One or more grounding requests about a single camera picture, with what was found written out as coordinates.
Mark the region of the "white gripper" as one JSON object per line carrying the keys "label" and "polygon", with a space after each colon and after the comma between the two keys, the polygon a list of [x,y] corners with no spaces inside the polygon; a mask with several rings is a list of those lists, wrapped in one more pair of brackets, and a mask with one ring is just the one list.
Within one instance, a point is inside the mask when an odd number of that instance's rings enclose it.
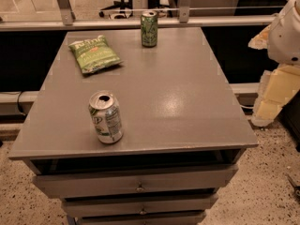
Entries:
{"label": "white gripper", "polygon": [[300,0],[289,0],[248,46],[267,48],[269,58],[280,63],[275,70],[263,73],[254,102],[251,122],[266,127],[300,90]]}

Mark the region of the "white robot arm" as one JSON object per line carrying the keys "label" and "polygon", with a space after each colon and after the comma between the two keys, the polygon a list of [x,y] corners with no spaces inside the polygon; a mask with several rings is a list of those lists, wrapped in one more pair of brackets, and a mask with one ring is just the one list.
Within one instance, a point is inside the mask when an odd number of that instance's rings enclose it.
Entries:
{"label": "white robot arm", "polygon": [[261,76],[251,123],[266,127],[300,90],[300,0],[289,0],[272,23],[250,40],[252,49],[266,49],[278,63]]}

